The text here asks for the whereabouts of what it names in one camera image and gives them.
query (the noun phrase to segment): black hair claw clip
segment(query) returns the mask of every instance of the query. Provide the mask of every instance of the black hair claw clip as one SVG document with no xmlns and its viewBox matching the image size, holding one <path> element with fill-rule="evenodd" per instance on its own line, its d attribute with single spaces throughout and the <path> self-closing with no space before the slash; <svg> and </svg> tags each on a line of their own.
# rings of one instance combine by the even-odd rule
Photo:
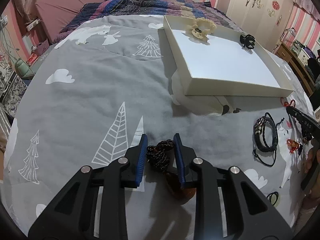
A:
<svg viewBox="0 0 320 240">
<path fill-rule="evenodd" d="M 240 35 L 240 42 L 244 48 L 254 49 L 255 41 L 256 41 L 255 38 L 250 34 L 248 34 L 245 37 Z"/>
</svg>

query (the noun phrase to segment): black leather bracelet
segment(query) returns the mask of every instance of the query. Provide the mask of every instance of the black leather bracelet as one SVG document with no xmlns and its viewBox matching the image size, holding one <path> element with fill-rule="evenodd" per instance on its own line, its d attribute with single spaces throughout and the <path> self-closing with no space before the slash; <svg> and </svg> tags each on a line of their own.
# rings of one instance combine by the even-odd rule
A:
<svg viewBox="0 0 320 240">
<path fill-rule="evenodd" d="M 277 146 L 278 146 L 277 126 L 279 124 L 281 124 L 283 122 L 283 120 L 284 120 L 284 118 L 279 123 L 275 124 L 275 122 L 272 119 L 272 116 L 268 112 L 266 112 L 265 115 L 263 117 L 259 118 L 253 126 L 253 128 L 254 128 L 254 141 L 255 141 L 257 148 L 261 152 L 264 152 L 264 153 L 275 152 L 275 157 L 274 157 L 273 163 L 268 164 L 268 163 L 265 163 L 263 160 L 261 160 L 261 158 L 259 157 L 259 155 L 256 152 L 256 149 L 253 150 L 254 157 L 257 158 L 265 166 L 272 167 L 276 163 Z M 266 139 L 265 139 L 265 129 L 266 129 L 267 122 L 270 124 L 271 130 L 272 130 L 272 145 L 271 146 L 269 146 L 267 144 Z M 262 139 L 263 139 L 264 145 L 262 144 L 262 142 L 260 140 L 261 134 L 262 134 Z"/>
</svg>

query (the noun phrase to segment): quilted blanket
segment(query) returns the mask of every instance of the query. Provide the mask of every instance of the quilted blanket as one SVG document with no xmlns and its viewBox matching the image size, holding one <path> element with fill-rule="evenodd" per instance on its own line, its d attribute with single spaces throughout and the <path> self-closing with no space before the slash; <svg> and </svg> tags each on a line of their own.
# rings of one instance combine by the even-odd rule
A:
<svg viewBox="0 0 320 240">
<path fill-rule="evenodd" d="M 54 40 L 66 38 L 82 23 L 108 15 L 175 15 L 187 18 L 204 17 L 218 25 L 241 31 L 224 13 L 210 8 L 206 3 L 191 0 L 107 0 L 102 3 L 87 3 L 81 12 L 64 27 Z"/>
</svg>

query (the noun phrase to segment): wooden desk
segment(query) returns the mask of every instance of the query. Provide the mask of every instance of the wooden desk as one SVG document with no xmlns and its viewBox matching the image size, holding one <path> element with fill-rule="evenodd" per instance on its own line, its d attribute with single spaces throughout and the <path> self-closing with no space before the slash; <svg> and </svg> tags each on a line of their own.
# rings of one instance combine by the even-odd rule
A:
<svg viewBox="0 0 320 240">
<path fill-rule="evenodd" d="M 283 42 L 279 46 L 276 55 L 289 64 L 294 74 L 299 79 L 307 96 L 310 97 L 316 90 L 315 83 L 298 57 Z"/>
</svg>

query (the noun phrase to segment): white tray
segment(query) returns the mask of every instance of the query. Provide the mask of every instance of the white tray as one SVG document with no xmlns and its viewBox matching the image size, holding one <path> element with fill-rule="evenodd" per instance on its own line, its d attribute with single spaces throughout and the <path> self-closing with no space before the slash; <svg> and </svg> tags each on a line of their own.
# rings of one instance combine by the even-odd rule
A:
<svg viewBox="0 0 320 240">
<path fill-rule="evenodd" d="M 208 42 L 186 34 L 192 19 L 164 16 L 164 29 L 185 95 L 287 97 L 293 89 L 281 69 L 255 42 L 243 49 L 241 33 L 217 25 Z"/>
</svg>

